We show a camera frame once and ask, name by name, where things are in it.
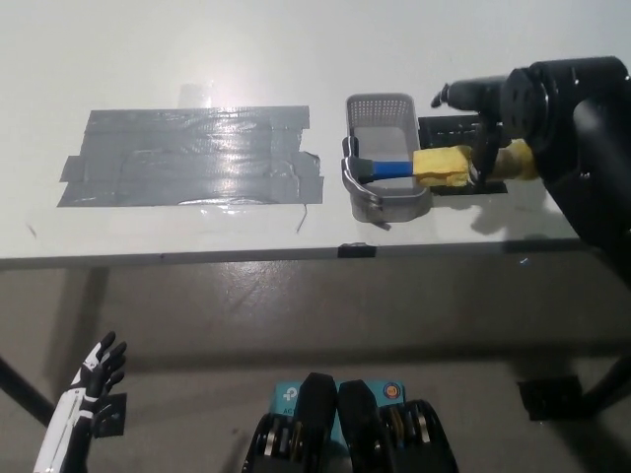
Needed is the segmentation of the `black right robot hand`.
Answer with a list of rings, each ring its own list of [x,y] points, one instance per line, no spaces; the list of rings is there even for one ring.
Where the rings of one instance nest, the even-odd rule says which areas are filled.
[[[509,143],[500,116],[500,96],[506,79],[506,76],[490,76],[447,83],[430,102],[431,108],[445,105],[477,114],[468,171],[469,180],[475,187],[485,186],[500,148]]]

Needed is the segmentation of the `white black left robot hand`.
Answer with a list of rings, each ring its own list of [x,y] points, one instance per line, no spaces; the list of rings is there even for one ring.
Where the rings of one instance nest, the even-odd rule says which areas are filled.
[[[84,359],[58,399],[35,472],[86,472],[94,439],[124,435],[127,394],[112,389],[124,379],[126,348],[110,331]]]

